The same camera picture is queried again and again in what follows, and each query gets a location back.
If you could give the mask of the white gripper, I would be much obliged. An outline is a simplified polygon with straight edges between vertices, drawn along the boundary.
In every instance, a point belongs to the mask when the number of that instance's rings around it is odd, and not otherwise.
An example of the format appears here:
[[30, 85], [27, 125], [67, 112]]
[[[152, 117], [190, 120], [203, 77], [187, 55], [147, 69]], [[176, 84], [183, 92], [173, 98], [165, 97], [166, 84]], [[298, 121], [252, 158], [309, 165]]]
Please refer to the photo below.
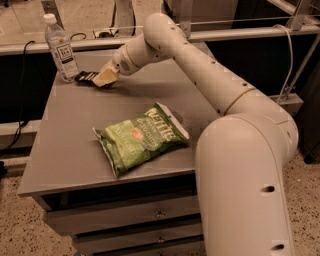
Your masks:
[[140, 68], [130, 60], [125, 48], [119, 48], [115, 51], [112, 57], [112, 64], [104, 66], [93, 78], [93, 83], [97, 87], [103, 87], [116, 82], [119, 73], [129, 76], [140, 70]]

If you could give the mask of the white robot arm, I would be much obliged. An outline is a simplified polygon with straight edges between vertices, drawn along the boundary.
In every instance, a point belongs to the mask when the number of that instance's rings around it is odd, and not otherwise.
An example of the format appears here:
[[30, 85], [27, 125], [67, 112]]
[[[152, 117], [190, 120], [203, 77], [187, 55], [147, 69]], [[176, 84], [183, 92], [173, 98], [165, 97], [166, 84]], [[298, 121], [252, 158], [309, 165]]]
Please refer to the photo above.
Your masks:
[[253, 85], [188, 42], [162, 13], [117, 50], [97, 86], [171, 58], [213, 107], [216, 117], [195, 153], [197, 194], [207, 256], [295, 256], [283, 166], [298, 130], [291, 115]]

